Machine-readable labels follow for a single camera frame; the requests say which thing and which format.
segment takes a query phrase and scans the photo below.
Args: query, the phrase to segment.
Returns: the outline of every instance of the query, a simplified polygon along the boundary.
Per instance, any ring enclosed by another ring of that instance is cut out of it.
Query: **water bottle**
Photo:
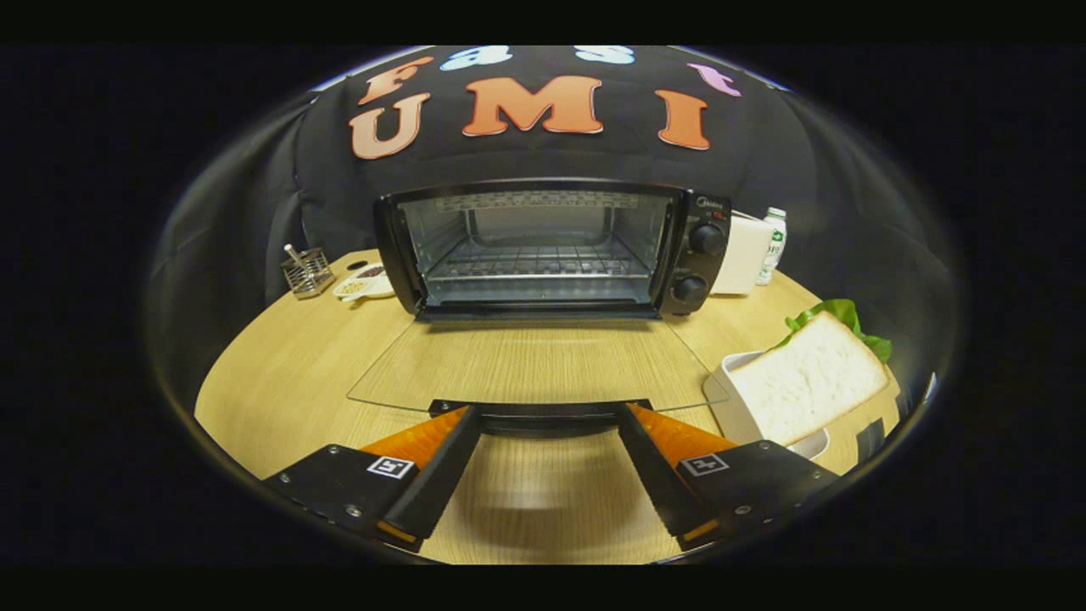
[[[769,252],[766,253],[766,260],[761,264],[761,271],[758,273],[756,283],[766,285],[773,278],[773,269],[781,262],[781,254],[784,252],[784,242],[788,237],[788,228],[784,222],[786,214],[780,207],[770,207],[765,220],[773,226],[773,237],[769,240]]]

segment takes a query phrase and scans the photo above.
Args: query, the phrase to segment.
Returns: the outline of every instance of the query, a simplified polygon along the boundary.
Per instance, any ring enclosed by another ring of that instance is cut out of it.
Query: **white bread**
[[[782,446],[819,431],[889,384],[871,349],[829,313],[731,378],[762,436]]]

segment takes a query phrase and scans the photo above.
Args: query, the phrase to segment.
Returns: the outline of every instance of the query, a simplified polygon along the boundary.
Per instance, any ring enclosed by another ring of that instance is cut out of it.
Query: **oven control knob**
[[[705,280],[696,276],[683,278],[674,285],[675,298],[684,303],[700,303],[709,293],[709,287]]]
[[[717,256],[724,245],[724,232],[716,225],[700,225],[690,232],[690,249],[694,252]]]

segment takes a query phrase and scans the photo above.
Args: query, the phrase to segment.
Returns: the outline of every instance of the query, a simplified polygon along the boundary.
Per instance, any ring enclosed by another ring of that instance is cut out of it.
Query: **wooden table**
[[[367,250],[332,263],[338,278]],[[195,418],[255,478],[327,444],[361,448],[429,419],[435,398],[583,403],[647,397],[720,434],[702,390],[721,359],[769,348],[820,298],[776,271],[687,318],[578,323],[418,323],[395,297],[287,293],[223,353]],[[856,435],[898,423],[896,381],[831,423],[816,462],[843,474]],[[680,553],[617,432],[572,440],[483,436],[421,555],[450,563],[645,563]]]

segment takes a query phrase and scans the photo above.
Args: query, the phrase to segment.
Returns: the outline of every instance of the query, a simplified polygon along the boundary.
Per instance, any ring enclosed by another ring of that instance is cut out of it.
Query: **blue letter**
[[[505,44],[491,44],[489,47],[476,47],[467,51],[459,51],[449,55],[449,61],[441,64],[441,69],[450,72],[473,65],[498,64],[512,58],[509,48]]]
[[[586,62],[607,62],[609,64],[632,64],[633,50],[618,44],[573,44],[574,53]]]

